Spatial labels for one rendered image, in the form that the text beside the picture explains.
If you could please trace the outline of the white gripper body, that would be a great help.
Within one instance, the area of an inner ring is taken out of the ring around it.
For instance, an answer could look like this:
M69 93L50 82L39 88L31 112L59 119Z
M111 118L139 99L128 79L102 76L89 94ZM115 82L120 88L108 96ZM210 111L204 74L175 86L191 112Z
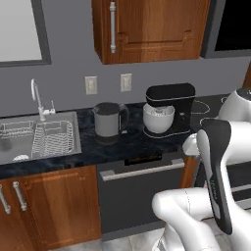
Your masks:
M197 134L190 134L182 144L182 151L186 156L199 156L199 150L197 146Z

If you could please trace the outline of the dark grey dishwasher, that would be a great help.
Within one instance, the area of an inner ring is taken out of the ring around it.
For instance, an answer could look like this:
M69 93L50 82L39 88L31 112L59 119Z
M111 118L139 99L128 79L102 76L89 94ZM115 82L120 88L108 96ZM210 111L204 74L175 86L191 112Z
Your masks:
M97 166L102 233L122 231L158 222L152 211L153 196L163 190L179 188L183 168L154 174L104 181L103 171L116 174L170 165L181 158L180 151L155 153Z

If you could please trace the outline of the black hob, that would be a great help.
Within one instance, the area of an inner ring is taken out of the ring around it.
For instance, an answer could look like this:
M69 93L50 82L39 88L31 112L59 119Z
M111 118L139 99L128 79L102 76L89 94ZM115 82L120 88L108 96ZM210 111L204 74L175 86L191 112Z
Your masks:
M227 94L196 97L192 104L190 126L197 131L205 120L215 118L227 98Z

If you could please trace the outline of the white mixer bowl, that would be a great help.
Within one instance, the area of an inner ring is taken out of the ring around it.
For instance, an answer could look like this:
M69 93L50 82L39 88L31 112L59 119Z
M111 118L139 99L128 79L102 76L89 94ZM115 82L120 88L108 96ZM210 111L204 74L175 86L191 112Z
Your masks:
M143 122L146 128L154 133L166 132L173 124L174 106L152 107L148 103L143 106Z

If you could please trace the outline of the black stand mixer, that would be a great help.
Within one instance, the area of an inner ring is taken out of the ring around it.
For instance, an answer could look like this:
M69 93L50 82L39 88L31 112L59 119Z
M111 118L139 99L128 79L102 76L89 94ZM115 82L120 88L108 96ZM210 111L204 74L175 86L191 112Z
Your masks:
M150 86L146 91L146 103L152 107L174 106L176 111L173 124L166 132L154 133L149 131L146 126L144 126L143 132L152 138L189 133L194 98L195 87L188 82Z

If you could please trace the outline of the dark grey oven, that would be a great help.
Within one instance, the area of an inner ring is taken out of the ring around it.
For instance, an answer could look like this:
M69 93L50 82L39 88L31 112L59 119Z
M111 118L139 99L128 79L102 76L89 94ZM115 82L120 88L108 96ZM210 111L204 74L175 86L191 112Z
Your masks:
M251 184L251 162L227 166L230 188ZM197 161L192 187L206 187L206 177L201 159ZM234 201L244 210L251 211L251 189L232 193Z

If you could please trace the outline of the grey electric kettle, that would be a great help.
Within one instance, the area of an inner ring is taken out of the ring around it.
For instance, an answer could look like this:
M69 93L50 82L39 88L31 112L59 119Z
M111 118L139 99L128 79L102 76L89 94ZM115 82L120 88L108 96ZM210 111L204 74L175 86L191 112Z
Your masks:
M97 104L94 114L95 136L103 144L114 144L126 129L129 120L129 110L125 104L102 102Z

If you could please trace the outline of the steel sink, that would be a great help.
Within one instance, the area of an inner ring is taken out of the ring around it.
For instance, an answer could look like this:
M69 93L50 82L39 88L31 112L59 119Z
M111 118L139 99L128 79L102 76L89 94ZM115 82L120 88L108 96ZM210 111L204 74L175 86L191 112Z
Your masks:
M76 112L65 112L65 113L58 113L55 115L49 115L46 117L44 122L40 120L38 115L0 119L0 125L3 123L17 123L17 122L26 122L26 121L33 121L34 131L35 131L36 125L40 123L51 123L51 122L58 122L58 121L68 121L72 123L73 130L74 130L74 141L75 141L74 150L71 153L59 155L59 156L73 155L73 154L77 154L81 152ZM52 157L43 157L43 158L33 159L31 157L33 139L34 139L34 135L13 137L13 138L0 138L0 165L17 163L17 162L13 162L13 159L19 155L28 155L29 156L28 161L58 157L58 156L52 156Z

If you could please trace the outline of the black microwave oven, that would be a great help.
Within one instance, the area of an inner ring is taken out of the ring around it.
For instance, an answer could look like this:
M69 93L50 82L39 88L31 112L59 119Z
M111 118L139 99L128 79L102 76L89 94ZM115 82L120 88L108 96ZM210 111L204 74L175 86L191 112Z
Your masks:
M210 0L200 56L251 56L251 0Z

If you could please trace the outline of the wide wooden base cupboard door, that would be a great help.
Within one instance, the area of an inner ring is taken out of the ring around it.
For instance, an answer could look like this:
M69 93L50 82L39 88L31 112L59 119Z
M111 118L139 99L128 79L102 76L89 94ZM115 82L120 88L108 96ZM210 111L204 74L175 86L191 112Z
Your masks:
M39 251L101 237L94 165L24 176L15 181L20 183Z

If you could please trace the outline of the silver tap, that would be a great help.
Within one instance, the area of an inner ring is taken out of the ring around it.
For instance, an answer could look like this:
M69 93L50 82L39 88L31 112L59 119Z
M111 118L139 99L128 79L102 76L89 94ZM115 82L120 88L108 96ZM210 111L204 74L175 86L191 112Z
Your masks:
M34 78L31 80L30 88L31 88L32 99L38 103L39 118L42 122L44 122L46 116L54 115L56 113L55 107L52 107L49 110L44 109L44 107L42 106L40 95L39 95L38 85L36 84Z

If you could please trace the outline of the narrow wooden base cupboard door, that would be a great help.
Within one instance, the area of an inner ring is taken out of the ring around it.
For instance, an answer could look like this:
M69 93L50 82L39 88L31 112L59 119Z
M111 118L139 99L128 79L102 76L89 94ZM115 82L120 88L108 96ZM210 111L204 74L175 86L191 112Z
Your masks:
M11 218L0 201L0 251L12 251Z

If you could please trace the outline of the grey framed window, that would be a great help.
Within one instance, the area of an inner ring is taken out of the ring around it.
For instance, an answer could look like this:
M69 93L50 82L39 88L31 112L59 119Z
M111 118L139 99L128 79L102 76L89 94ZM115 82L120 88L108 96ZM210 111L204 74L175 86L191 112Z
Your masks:
M42 0L0 0L0 68L51 63Z

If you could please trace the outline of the white wall outlet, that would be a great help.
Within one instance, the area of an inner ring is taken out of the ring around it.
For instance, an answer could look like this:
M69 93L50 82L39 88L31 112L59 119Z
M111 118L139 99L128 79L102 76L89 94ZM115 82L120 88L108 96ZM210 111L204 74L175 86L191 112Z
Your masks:
M121 75L121 92L131 91L132 74Z
M97 77L87 76L85 78L85 91L87 95L92 95L97 93Z

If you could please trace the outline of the wooden wall cupboard door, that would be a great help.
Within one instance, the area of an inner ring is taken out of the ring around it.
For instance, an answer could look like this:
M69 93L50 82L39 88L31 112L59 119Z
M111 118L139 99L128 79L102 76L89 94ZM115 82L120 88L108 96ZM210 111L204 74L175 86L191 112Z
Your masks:
M110 2L116 2L112 54ZM210 0L91 0L94 48L104 65L200 56Z

